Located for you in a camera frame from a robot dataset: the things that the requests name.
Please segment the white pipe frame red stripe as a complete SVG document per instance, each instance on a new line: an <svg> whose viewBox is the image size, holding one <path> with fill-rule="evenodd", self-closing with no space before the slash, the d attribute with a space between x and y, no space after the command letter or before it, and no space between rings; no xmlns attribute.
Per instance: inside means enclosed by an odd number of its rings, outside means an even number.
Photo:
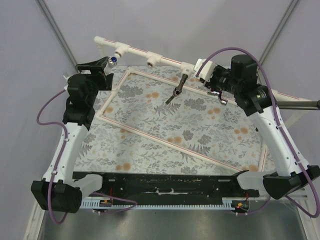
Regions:
<svg viewBox="0 0 320 240"><path fill-rule="evenodd" d="M129 53L129 54L134 54L143 58L146 58L146 63L147 65L152 68L154 66L156 66L156 64L165 64L168 66L172 66L172 67L176 67L182 70L182 72L184 73L186 71L187 74L193 75L195 73L195 65L187 63L187 62L179 62L167 57L164 57L158 53L155 52L151 52L151 51L144 51L135 47L132 47L128 44L122 43L122 42L114 42L114 41L110 41L107 40L103 37L100 36L95 36L94 37L94 42L96 44L97 49L99 50L101 56L105 57L105 50L104 47L112 47L114 48L114 54L113 57L115 57L117 59L117 61L119 61L119 59L121 57L124 56L124 54ZM179 84L173 80L169 80L157 75L153 75L153 74L147 74L147 72L143 72L143 71L138 71L134 68L128 68L128 70L126 71L125 74L127 74L129 76L129 72L130 73L135 73L137 75L141 75L143 77L147 77L150 78L152 80L155 81L160 81L169 85L172 85L174 87L178 86ZM114 97L116 94L116 91L118 91L121 87L121 84L123 83L122 80L125 80L125 76L123 76L124 78L122 78L119 83L116 85L116 87L114 88L114 90L112 90L111 92L111 97ZM208 98L211 99L215 99L218 100L217 96L212 95L210 92L189 86L189 85L184 85L184 89L186 89L187 91L202 95L202 96L206 96ZM297 103L302 103L301 100L304 100L302 98L295 98L293 96L290 95L286 95L284 93L280 93L276 90L272 90L272 92L274 93L275 97L280 97L281 100L298 100ZM107 108L107 103L109 103L111 101L111 98L108 99L104 105L101 107L101 110L99 110L99 112L102 114L102 111L104 111ZM302 118L302 116L304 116L307 112L304 112L303 110L298 110L297 112L293 113L286 121L285 121L285 125L287 128L293 126L300 118ZM258 172L262 172L263 170L265 170L265 166L266 166L266 161L267 161L267 155L268 155L268 147L265 143L265 141L263 140L262 142L262 149L261 149L261 156L260 156L260 160L259 160L259 165L258 165Z"/></svg>

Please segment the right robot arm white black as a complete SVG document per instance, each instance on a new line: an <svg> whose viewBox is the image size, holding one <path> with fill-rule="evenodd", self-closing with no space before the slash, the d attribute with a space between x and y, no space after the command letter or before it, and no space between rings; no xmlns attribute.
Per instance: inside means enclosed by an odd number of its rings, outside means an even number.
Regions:
<svg viewBox="0 0 320 240"><path fill-rule="evenodd" d="M200 65L196 71L204 86L216 95L221 104L227 101L222 92L234 96L235 102L265 141L273 158L275 171L263 173L241 173L237 176L244 190L266 191L272 198L282 197L306 186L308 175L311 180L320 176L320 168L310 165L293 142L278 107L273 107L275 99L268 87L257 82L258 64L247 54L232 57L230 68L224 68L212 61Z"/></svg>

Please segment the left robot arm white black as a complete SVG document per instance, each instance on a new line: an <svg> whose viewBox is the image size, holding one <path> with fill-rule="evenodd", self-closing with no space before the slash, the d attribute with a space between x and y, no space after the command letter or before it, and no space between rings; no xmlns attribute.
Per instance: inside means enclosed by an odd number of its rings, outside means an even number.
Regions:
<svg viewBox="0 0 320 240"><path fill-rule="evenodd" d="M87 174L75 180L73 172L96 114L97 95L100 91L112 90L111 69L116 64L117 58L108 56L77 64L77 73L66 80L64 92L68 97L62 121L57 123L62 131L56 152L42 179L31 184L31 192L43 210L76 213L82 200L102 187L100 175Z"/></svg>

